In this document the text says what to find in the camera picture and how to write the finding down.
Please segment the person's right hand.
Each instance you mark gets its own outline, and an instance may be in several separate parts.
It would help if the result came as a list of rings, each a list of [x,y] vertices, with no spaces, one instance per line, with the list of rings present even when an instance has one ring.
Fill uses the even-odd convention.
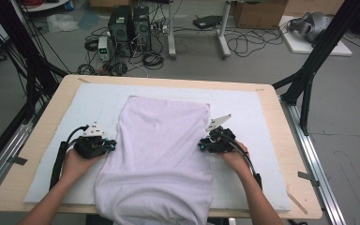
[[[240,177],[245,178],[251,176],[251,171],[248,163],[244,159],[243,155],[238,151],[221,153],[220,156],[223,158],[225,163]]]

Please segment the clear plastic bag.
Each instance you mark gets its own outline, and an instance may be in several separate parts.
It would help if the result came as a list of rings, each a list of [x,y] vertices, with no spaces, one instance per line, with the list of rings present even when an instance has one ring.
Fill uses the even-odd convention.
[[[78,24],[71,15],[54,14],[47,17],[50,33],[70,32],[78,29]]]

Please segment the grey power supply unit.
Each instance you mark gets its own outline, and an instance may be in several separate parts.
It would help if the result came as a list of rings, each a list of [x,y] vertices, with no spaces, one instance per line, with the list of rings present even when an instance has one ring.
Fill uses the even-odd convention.
[[[110,59],[110,51],[107,37],[100,37],[98,39],[97,50],[99,53],[99,57],[103,62],[107,62]]]

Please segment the narrow black computer tower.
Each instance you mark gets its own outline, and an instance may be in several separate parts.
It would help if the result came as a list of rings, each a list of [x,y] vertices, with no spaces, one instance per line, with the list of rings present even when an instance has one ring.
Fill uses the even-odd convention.
[[[149,7],[135,7],[133,11],[133,22],[138,49],[140,51],[150,52],[152,46]]]

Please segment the lilac towel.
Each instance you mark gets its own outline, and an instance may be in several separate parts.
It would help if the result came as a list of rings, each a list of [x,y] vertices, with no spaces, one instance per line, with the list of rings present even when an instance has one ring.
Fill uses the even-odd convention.
[[[198,142],[209,122],[207,103],[130,97],[97,178],[98,213],[116,225],[205,225],[212,173]]]

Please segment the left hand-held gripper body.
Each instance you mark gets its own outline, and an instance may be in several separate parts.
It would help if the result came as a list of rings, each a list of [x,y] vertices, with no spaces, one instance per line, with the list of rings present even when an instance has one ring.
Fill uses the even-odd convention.
[[[104,131],[97,123],[81,127],[82,135],[74,140],[74,149],[82,158],[97,158],[106,153]]]

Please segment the grey rounded device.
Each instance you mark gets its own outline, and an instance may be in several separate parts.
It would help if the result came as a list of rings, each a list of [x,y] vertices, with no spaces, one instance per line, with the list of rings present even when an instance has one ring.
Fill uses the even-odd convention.
[[[296,31],[307,41],[313,42],[332,21],[332,18],[322,12],[307,12],[301,18],[292,19],[289,23],[289,30]]]

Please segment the brown cardboard box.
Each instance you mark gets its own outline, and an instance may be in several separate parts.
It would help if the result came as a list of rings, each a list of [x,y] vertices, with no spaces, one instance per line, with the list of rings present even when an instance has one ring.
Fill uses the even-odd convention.
[[[237,2],[233,14],[238,28],[277,29],[289,0]]]

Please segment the flat black device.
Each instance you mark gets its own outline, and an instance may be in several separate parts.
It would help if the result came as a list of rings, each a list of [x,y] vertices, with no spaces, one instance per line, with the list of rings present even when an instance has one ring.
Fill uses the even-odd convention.
[[[221,24],[221,20],[222,20],[221,16],[210,15],[195,19],[193,21],[193,24],[199,29],[206,29]]]

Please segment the white grid mat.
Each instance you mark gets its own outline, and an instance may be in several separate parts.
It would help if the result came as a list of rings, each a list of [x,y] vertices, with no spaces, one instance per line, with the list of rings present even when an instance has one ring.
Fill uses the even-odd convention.
[[[290,211],[291,204],[256,93],[100,83],[84,83],[78,88],[40,161],[35,178],[24,197],[25,201],[37,203],[47,194],[58,144],[72,129],[87,122],[95,122],[104,131],[104,137],[116,140],[121,111],[132,96],[207,103],[210,105],[210,122],[231,114],[232,117],[224,126],[250,150],[252,164],[262,178],[263,194],[275,210]],[[235,172],[217,155],[203,153],[209,156],[212,173],[210,209],[247,209],[246,195]],[[93,166],[75,185],[66,196],[66,203],[96,205],[95,187],[105,161]]]

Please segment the grey tape strip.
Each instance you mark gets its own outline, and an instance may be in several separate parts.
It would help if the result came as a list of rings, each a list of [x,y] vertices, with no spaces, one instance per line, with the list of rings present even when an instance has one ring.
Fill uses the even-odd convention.
[[[320,181],[316,180],[313,175],[306,172],[298,172],[298,177],[308,180],[313,187],[319,187]]]

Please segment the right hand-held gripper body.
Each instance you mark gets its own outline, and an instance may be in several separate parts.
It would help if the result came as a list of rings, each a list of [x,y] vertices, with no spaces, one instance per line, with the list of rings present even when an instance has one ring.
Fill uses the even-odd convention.
[[[235,135],[229,128],[224,128],[222,126],[231,117],[231,114],[227,114],[211,120],[206,129],[206,132],[208,133],[207,142],[205,144],[206,151],[209,153],[224,153],[233,150],[231,141],[235,139]]]

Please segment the white desk leg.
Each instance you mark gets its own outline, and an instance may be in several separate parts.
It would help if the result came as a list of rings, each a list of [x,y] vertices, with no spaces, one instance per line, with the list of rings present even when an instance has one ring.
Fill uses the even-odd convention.
[[[176,59],[176,49],[173,33],[173,0],[168,0],[168,53],[172,60]]]
[[[225,0],[222,20],[221,20],[221,26],[217,30],[217,38],[218,38],[220,47],[222,49],[224,59],[231,56],[231,52],[228,47],[227,40],[225,38],[225,30],[226,30],[227,21],[228,21],[229,14],[230,14],[230,9],[231,9],[231,2],[229,0]]]

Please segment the wide black computer tower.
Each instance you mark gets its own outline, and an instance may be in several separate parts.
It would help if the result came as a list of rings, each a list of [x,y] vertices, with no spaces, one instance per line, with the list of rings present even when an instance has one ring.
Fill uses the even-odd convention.
[[[130,41],[132,40],[132,21],[130,6],[114,6],[108,22],[109,31],[115,52],[130,57]]]

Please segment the aluminium rail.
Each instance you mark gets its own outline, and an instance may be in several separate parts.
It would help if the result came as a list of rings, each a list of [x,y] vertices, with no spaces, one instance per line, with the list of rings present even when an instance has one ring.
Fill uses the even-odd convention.
[[[294,139],[299,145],[302,159],[307,166],[308,180],[318,192],[318,199],[323,213],[331,225],[347,225],[318,154],[316,153],[313,141],[308,134],[304,133],[302,127],[299,125],[301,118],[299,110],[296,106],[289,105],[282,100],[279,103],[294,133]]]
[[[33,128],[32,123],[20,124],[11,134],[5,135],[5,139],[0,142],[0,182],[13,164],[8,162],[8,159],[19,156]]]

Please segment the white floor board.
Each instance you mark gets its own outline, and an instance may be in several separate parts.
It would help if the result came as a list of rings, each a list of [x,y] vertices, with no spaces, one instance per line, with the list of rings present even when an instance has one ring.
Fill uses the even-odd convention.
[[[304,37],[299,35],[297,32],[289,31],[289,21],[293,19],[293,16],[283,16],[279,22],[279,29],[282,36],[291,53],[310,54],[313,50],[312,44],[308,42]],[[333,51],[330,53],[331,56],[346,56],[350,57],[353,55],[352,51],[347,48],[343,42],[339,42]]]

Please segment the person's left hand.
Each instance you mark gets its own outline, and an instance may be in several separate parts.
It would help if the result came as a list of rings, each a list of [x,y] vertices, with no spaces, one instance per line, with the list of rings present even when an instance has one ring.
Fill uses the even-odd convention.
[[[103,159],[103,156],[94,158],[83,158],[74,149],[68,150],[65,157],[60,182],[66,184],[74,184],[101,159]]]

